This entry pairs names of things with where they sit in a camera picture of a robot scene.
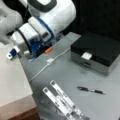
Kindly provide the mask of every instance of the pen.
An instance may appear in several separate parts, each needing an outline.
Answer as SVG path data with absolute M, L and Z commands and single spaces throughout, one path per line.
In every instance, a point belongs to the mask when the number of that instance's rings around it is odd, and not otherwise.
M 100 91 L 100 90 L 93 90 L 93 89 L 88 89 L 86 87 L 78 87 L 79 90 L 83 90 L 83 91 L 86 91 L 86 92 L 94 92 L 94 93 L 98 93 L 98 94 L 103 94 L 105 95 L 105 93 L 103 91 Z

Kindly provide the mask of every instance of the white label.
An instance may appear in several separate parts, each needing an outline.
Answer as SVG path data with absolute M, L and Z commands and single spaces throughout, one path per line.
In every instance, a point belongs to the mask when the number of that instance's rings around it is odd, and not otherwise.
M 85 52 L 83 55 L 82 55 L 82 58 L 86 59 L 86 60 L 90 60 L 92 57 L 92 54 L 88 53 L 88 52 Z

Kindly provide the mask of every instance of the black box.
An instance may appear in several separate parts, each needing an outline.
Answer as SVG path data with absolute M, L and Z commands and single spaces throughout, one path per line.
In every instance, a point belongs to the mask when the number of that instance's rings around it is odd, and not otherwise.
M 91 54 L 91 58 L 83 58 L 84 53 Z M 71 56 L 72 60 L 107 75 L 120 61 L 120 42 L 86 33 L 71 45 Z

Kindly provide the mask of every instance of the cable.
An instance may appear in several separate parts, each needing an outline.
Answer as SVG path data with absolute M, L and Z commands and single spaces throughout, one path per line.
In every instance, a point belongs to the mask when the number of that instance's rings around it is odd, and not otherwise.
M 32 79 L 30 79 L 29 82 L 32 82 L 41 72 L 43 72 L 47 67 L 49 66 L 49 64 L 45 65 Z
M 63 53 L 56 56 L 54 59 L 50 58 L 50 61 L 32 79 L 30 79 L 29 82 L 32 82 L 41 72 L 43 72 L 48 66 L 52 65 L 59 57 L 67 53 L 69 50 L 70 48 L 68 48 Z

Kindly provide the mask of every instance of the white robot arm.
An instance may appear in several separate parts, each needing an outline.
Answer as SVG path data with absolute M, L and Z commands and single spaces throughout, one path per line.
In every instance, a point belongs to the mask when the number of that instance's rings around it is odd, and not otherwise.
M 35 57 L 41 45 L 49 44 L 72 23 L 76 9 L 72 0 L 28 0 L 28 8 L 33 17 L 13 33 L 12 40 L 22 53 Z

